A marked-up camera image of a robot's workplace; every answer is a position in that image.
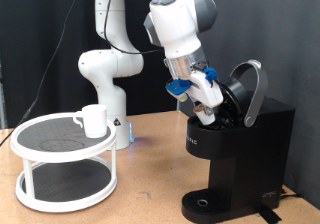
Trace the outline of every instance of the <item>cable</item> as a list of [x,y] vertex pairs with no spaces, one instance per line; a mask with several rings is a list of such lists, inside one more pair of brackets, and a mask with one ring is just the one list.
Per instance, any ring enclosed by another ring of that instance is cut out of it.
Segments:
[[107,28],[107,22],[108,22],[108,15],[109,15],[109,9],[110,9],[110,4],[111,4],[111,0],[109,0],[108,2],[108,6],[107,6],[107,13],[106,13],[106,18],[104,21],[104,39],[106,39],[107,43],[112,46],[114,49],[122,52],[122,53],[127,53],[127,54],[131,54],[131,55],[139,55],[139,54],[148,54],[148,53],[153,53],[153,52],[164,52],[163,50],[153,50],[153,51],[147,51],[147,52],[127,52],[124,50],[121,50],[120,48],[114,46],[112,43],[110,43],[110,41],[107,38],[107,34],[106,34],[106,28]]
[[302,197],[302,196],[300,196],[299,194],[282,195],[282,196],[280,197],[280,200],[286,199],[286,198],[288,198],[288,197]]
[[18,123],[18,125],[17,125],[17,126],[6,136],[6,138],[0,143],[0,147],[1,147],[1,146],[3,145],[3,143],[11,136],[12,132],[13,132],[21,123],[23,123],[23,122],[28,118],[28,116],[29,116],[29,114],[31,113],[32,109],[33,109],[34,106],[36,105],[36,103],[37,103],[37,101],[38,101],[38,98],[39,98],[39,94],[40,94],[40,91],[41,91],[41,87],[42,87],[43,81],[44,81],[44,79],[45,79],[45,77],[46,77],[46,75],[47,75],[47,72],[48,72],[48,70],[49,70],[49,68],[50,68],[50,66],[51,66],[51,64],[52,64],[53,59],[54,59],[55,56],[57,55],[58,50],[59,50],[59,48],[60,48],[60,45],[61,45],[61,42],[62,42],[62,39],[63,39],[63,36],[64,36],[64,32],[65,32],[65,30],[66,30],[66,26],[67,26],[67,23],[68,23],[68,19],[69,19],[70,13],[71,13],[71,11],[72,11],[72,9],[73,9],[73,6],[74,6],[75,2],[76,2],[76,0],[73,0],[72,5],[71,5],[71,7],[70,7],[70,9],[69,9],[69,12],[68,12],[68,14],[67,14],[67,17],[66,17],[66,19],[65,19],[65,21],[64,21],[63,30],[62,30],[62,33],[61,33],[61,36],[60,36],[60,40],[59,40],[59,42],[58,42],[58,45],[57,45],[57,47],[56,47],[55,52],[53,53],[53,55],[52,55],[52,57],[51,57],[48,65],[47,65],[47,68],[46,68],[46,70],[45,70],[45,72],[44,72],[44,74],[43,74],[43,76],[42,76],[42,79],[41,79],[41,82],[40,82],[40,86],[39,86],[39,89],[38,89],[38,92],[37,92],[36,99],[35,99],[34,102],[31,104],[31,106],[30,106],[29,109],[26,111],[26,113],[23,115],[23,117],[22,117],[21,121]]

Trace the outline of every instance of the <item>black wall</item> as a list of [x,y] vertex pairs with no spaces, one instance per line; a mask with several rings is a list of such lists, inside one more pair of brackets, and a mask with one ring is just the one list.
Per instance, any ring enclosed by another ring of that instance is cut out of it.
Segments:
[[[215,0],[218,17],[200,34],[222,78],[241,62],[259,60],[267,96],[296,108],[285,184],[320,208],[320,0]],[[254,88],[254,73],[244,84]],[[182,105],[192,114],[192,103]]]
[[[9,127],[14,127],[36,97],[44,70],[60,38],[73,0],[0,0],[0,58]],[[150,0],[126,0],[127,29],[140,51],[157,49],[143,22]],[[73,112],[97,103],[93,85],[80,74],[83,52],[109,48],[96,34],[94,0],[77,0],[61,48],[48,73],[40,99],[30,115]],[[141,74],[115,79],[127,93],[127,114],[174,110],[176,101],[164,86],[170,78],[164,54],[144,56]]]

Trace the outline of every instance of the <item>wooden table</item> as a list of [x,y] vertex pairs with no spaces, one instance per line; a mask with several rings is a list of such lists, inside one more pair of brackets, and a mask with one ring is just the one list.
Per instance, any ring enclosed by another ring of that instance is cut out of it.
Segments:
[[[128,117],[135,141],[117,151],[114,193],[93,207],[72,213],[35,212],[17,200],[14,188],[23,163],[8,140],[0,148],[1,223],[190,223],[181,214],[181,198],[207,187],[209,161],[186,151],[187,119],[178,111]],[[1,130],[1,140],[7,133],[9,130]],[[108,151],[101,154],[107,160],[110,155]],[[275,212],[283,224],[320,223],[319,210],[302,198],[282,200]],[[266,224],[258,214],[225,223]]]

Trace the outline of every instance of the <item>mug handle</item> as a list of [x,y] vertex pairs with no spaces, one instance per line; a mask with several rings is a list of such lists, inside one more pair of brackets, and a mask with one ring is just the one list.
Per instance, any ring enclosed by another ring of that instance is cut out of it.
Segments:
[[78,124],[81,126],[81,128],[83,128],[83,125],[80,121],[77,120],[77,117],[83,117],[83,113],[82,111],[77,111],[74,115],[73,115],[73,121],[74,123]]

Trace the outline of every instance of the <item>two-tier stand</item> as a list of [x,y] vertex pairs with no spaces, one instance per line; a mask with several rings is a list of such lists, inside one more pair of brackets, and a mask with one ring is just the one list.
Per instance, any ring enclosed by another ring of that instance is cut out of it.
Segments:
[[[106,136],[87,138],[73,122],[73,115],[38,117],[12,133],[11,148],[24,164],[16,195],[27,207],[44,212],[76,211],[104,200],[115,189],[115,126],[108,121]],[[112,165],[97,156],[107,149],[112,150]]]

